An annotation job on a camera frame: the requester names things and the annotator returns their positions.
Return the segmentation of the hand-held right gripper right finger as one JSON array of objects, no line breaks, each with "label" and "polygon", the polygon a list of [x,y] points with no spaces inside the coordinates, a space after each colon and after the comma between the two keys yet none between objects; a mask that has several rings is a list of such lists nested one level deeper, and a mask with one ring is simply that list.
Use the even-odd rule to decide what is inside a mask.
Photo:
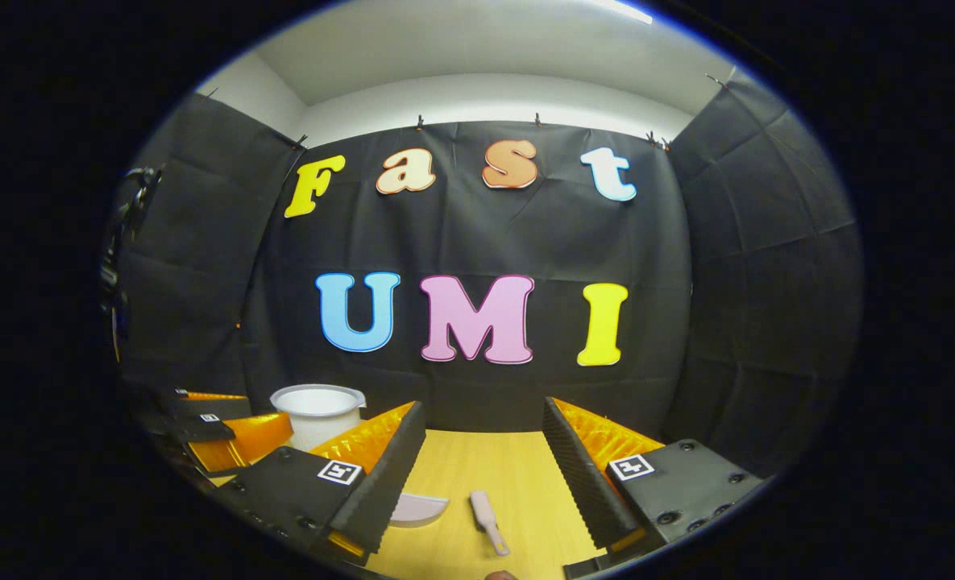
[{"label": "hand-held right gripper right finger", "polygon": [[599,557],[564,566],[595,574],[706,528],[763,483],[693,438],[662,444],[548,397],[542,433]]}]

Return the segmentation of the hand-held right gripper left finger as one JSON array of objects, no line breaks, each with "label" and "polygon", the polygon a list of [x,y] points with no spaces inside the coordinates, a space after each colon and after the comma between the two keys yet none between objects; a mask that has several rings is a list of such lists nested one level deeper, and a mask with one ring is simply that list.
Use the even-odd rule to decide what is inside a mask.
[{"label": "hand-held right gripper left finger", "polygon": [[275,449],[223,485],[223,506],[294,551],[363,565],[425,438],[423,404],[402,404],[311,452]]}]

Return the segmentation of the pink plastic dustpan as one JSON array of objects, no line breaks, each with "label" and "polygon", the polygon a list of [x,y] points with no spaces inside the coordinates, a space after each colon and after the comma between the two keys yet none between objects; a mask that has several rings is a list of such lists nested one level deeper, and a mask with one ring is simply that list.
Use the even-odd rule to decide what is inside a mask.
[{"label": "pink plastic dustpan", "polygon": [[448,498],[402,492],[388,525],[395,528],[420,528],[437,521],[448,506]]}]

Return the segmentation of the white ribbed garbage bin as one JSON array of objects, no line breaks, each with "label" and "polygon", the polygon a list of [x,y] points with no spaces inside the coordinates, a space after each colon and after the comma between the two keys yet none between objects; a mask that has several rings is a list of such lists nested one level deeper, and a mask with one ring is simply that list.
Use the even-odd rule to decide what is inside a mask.
[{"label": "white ribbed garbage bin", "polygon": [[289,415],[292,446],[310,451],[362,423],[360,410],[366,396],[348,387],[332,384],[300,384],[270,395],[273,407]]}]

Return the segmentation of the yellow wooden desktop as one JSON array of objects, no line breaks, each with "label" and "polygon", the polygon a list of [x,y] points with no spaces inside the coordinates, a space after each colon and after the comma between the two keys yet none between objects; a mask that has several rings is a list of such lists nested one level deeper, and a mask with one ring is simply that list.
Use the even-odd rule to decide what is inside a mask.
[{"label": "yellow wooden desktop", "polygon": [[[475,521],[473,491],[488,493],[509,557],[493,552]],[[567,580],[565,565],[601,554],[539,432],[426,430],[402,492],[448,498],[449,506],[420,528],[388,526],[363,565],[347,562],[353,575],[482,580],[507,570],[518,580]]]}]

